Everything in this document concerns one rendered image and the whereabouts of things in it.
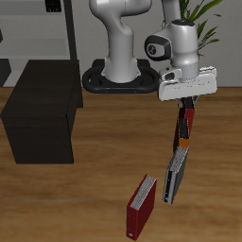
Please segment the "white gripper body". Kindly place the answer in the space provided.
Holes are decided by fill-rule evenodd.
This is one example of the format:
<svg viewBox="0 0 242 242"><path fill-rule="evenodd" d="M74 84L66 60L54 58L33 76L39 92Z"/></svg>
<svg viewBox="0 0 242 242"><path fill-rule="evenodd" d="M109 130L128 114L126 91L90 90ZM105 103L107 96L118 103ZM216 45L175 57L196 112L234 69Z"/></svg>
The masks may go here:
<svg viewBox="0 0 242 242"><path fill-rule="evenodd" d="M160 71L158 98L161 101L208 95L215 93L216 90L216 69L213 66L199 68L199 75L188 80L182 80L180 68L169 67Z"/></svg>

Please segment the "grey book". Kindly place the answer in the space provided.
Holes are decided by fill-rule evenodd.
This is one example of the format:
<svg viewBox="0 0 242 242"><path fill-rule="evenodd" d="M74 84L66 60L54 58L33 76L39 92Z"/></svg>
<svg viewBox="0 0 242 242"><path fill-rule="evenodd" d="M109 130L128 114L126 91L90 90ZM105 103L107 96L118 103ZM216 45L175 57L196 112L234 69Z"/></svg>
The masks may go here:
<svg viewBox="0 0 242 242"><path fill-rule="evenodd" d="M188 147L178 146L167 167L164 181L164 202L172 204L176 197L183 178L188 150Z"/></svg>

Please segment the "dark brown desk caddy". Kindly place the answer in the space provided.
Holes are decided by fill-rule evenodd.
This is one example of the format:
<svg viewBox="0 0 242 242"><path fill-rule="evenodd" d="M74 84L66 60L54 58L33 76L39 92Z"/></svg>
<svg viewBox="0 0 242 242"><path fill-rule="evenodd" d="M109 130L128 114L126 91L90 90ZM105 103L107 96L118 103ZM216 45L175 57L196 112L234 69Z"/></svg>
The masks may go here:
<svg viewBox="0 0 242 242"><path fill-rule="evenodd" d="M76 60L31 60L0 114L17 164L71 164L81 108Z"/></svg>

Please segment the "black binders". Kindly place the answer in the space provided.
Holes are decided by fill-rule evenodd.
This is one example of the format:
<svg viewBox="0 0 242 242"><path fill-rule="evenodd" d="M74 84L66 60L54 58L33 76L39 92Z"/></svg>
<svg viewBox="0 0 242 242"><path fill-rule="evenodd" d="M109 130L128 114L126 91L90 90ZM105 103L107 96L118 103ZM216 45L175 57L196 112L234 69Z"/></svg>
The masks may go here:
<svg viewBox="0 0 242 242"><path fill-rule="evenodd" d="M61 0L44 0L47 12L61 12Z"/></svg>

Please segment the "dark block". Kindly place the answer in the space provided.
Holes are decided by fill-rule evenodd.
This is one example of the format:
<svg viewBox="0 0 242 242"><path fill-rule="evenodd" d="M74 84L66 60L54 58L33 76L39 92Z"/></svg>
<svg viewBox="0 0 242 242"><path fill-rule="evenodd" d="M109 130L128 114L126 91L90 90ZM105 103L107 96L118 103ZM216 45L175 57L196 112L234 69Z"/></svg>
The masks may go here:
<svg viewBox="0 0 242 242"><path fill-rule="evenodd" d="M9 75L11 73L11 67L9 59L0 59L0 87L3 87Z"/></svg>

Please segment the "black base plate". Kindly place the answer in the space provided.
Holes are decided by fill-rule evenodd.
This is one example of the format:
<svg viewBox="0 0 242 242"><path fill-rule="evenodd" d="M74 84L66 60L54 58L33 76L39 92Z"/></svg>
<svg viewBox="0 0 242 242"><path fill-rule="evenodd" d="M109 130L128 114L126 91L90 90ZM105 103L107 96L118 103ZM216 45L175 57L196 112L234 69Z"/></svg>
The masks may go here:
<svg viewBox="0 0 242 242"><path fill-rule="evenodd" d="M97 59L82 76L82 85L94 94L148 94L158 89L159 74L150 67L148 60L138 59L141 75L127 83L115 83L101 75L104 60Z"/></svg>

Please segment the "white shelf with dark frame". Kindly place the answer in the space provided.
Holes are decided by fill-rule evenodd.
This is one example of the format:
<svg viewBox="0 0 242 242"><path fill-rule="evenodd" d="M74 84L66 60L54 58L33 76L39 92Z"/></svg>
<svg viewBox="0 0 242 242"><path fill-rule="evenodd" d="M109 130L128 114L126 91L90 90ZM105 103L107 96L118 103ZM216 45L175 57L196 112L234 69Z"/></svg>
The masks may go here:
<svg viewBox="0 0 242 242"><path fill-rule="evenodd" d="M11 73L3 87L14 87L29 60L76 60L72 0L61 12L47 12L44 0L0 0L0 59Z"/></svg>

